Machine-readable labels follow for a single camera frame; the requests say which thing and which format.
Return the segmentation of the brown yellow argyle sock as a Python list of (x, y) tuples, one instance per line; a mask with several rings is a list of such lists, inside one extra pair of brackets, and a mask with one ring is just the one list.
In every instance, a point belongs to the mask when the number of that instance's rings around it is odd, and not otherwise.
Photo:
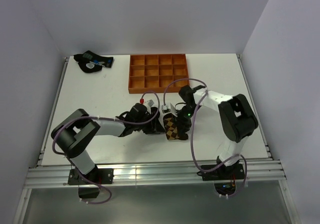
[(178, 139), (178, 132), (177, 132), (177, 126), (176, 126), (176, 116), (172, 115), (171, 113), (166, 114), (163, 117), (163, 124), (165, 129), (165, 135), (167, 137), (167, 140), (179, 140)]

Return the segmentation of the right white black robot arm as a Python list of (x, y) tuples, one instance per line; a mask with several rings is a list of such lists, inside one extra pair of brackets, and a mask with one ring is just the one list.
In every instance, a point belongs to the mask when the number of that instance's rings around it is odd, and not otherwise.
[(224, 150), (217, 157), (217, 166), (209, 171), (217, 170), (220, 178), (229, 178), (234, 172), (234, 165), (238, 164), (242, 157), (241, 151), (245, 142), (258, 128), (257, 118), (246, 96), (243, 94), (225, 95), (208, 90), (202, 85), (195, 88), (189, 85), (183, 86), (178, 94), (184, 100), (185, 106), (178, 111), (177, 116), (191, 120), (191, 156), (196, 167), (202, 172), (205, 170), (198, 165), (193, 147), (197, 112), (200, 107), (207, 107), (219, 114), (226, 139)]

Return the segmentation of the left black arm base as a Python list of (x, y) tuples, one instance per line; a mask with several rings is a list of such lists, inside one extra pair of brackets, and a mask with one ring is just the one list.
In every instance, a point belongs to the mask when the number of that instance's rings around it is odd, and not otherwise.
[[(91, 182), (98, 184), (112, 184), (113, 182), (113, 168), (96, 168), (93, 169), (90, 173), (83, 176), (90, 180)], [(68, 185), (86, 185), (89, 182), (85, 181), (78, 172), (77, 169), (70, 170), (69, 178), (67, 181)]]

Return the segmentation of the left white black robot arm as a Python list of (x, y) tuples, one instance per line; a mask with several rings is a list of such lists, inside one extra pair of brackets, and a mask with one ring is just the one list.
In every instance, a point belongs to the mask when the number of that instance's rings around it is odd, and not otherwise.
[(164, 134), (165, 129), (159, 118), (157, 107), (141, 103), (136, 103), (129, 111), (111, 120), (90, 118), (84, 109), (77, 109), (51, 132), (51, 138), (79, 170), (80, 179), (85, 183), (93, 183), (101, 175), (86, 148), (95, 136), (125, 137), (135, 131), (142, 131), (146, 135)]

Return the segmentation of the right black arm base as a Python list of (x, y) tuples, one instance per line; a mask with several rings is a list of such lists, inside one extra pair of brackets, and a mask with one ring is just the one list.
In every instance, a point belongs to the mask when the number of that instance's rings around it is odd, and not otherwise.
[(244, 167), (241, 163), (236, 163), (232, 166), (222, 166), (218, 169), (204, 173), (201, 171), (197, 172), (197, 175), (202, 178), (203, 181), (219, 181), (219, 180), (242, 180), (245, 178)]

